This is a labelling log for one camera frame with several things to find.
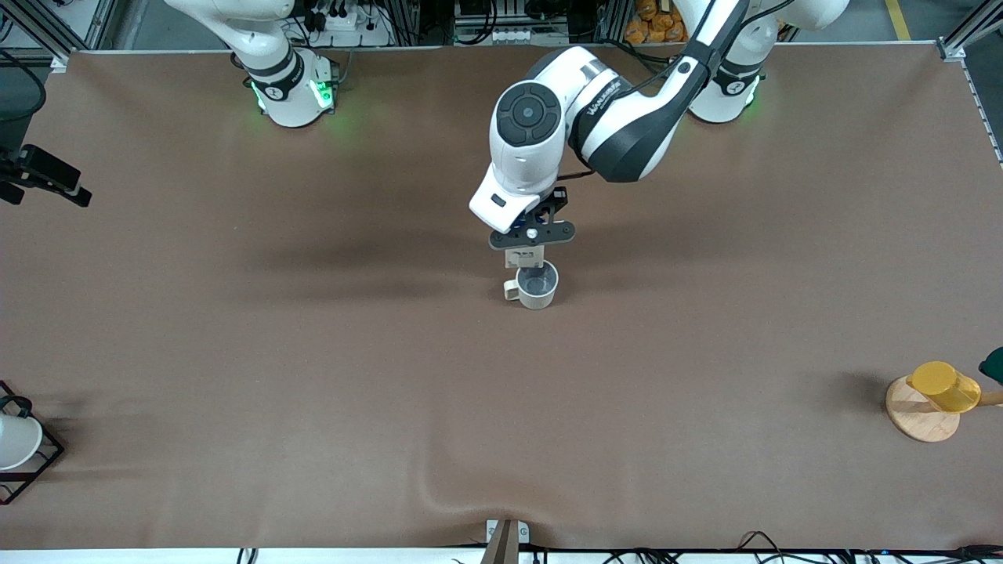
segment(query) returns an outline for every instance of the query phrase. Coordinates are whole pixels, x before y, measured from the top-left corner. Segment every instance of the mug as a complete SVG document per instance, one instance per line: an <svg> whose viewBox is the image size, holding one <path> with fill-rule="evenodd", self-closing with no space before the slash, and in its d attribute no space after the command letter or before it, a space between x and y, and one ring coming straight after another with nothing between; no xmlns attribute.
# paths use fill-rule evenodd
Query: mug
<svg viewBox="0 0 1003 564"><path fill-rule="evenodd" d="M42 424L31 416L31 401L20 395L0 397L0 409L13 401L21 410L16 415L0 412L0 471L26 463L42 444Z"/></svg>
<svg viewBox="0 0 1003 564"><path fill-rule="evenodd" d="M505 299L519 300L530 309L544 309L554 301L558 279L558 269L550 261L539 268L520 268L516 278L505 283Z"/></svg>

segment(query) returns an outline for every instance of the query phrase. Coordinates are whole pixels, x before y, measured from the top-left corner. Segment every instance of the table surface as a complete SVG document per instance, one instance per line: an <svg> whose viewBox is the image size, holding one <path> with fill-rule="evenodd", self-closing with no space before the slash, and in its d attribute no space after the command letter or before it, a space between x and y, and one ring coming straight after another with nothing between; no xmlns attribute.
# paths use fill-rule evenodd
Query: table surface
<svg viewBox="0 0 1003 564"><path fill-rule="evenodd" d="M442 545L499 516L579 547L998 541L1003 410L938 445L882 412L931 359L996 385L1003 173L962 68L778 47L735 122L570 185L534 312L466 202L543 52L359 53L298 130L226 55L74 55L28 140L92 205L0 209L2 375L68 450L0 547Z"/></svg>

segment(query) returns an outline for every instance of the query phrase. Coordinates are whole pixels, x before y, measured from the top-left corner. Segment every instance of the black wire rack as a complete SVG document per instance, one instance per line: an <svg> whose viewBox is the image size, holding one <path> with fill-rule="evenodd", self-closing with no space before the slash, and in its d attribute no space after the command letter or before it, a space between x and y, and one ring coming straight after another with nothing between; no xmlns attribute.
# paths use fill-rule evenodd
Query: black wire rack
<svg viewBox="0 0 1003 564"><path fill-rule="evenodd" d="M2 395L14 395L14 390L3 380L0 380L0 389ZM17 467L16 472L0 471L0 506L10 505L66 452L62 444L45 429L45 424L42 424L42 444L38 450L27 462Z"/></svg>

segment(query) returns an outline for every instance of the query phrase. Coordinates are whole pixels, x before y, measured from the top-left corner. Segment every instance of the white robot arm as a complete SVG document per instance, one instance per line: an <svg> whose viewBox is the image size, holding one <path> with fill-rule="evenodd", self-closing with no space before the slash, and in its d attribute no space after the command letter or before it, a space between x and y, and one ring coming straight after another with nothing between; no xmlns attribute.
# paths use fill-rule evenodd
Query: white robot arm
<svg viewBox="0 0 1003 564"><path fill-rule="evenodd" d="M498 234L522 225L553 193L566 142L608 182L644 178L665 155L688 108L707 120L726 121L751 101L761 62L776 38L776 22L775 17L752 22L747 13L790 10L785 17L791 23L823 27L849 0L797 0L803 3L797 11L791 1L783 0L782 9L779 0L756 8L750 4L758 0L678 1L691 39L663 71L665 83L653 96L637 91L585 48L544 57L494 106L491 165L470 200L470 211ZM767 36L772 39L763 48ZM737 92L735 86L729 88L736 80L742 84Z"/></svg>
<svg viewBox="0 0 1003 564"><path fill-rule="evenodd" d="M234 50L251 75L258 103L272 119L299 127L334 107L332 63L294 48L279 23L293 0L165 0Z"/></svg>

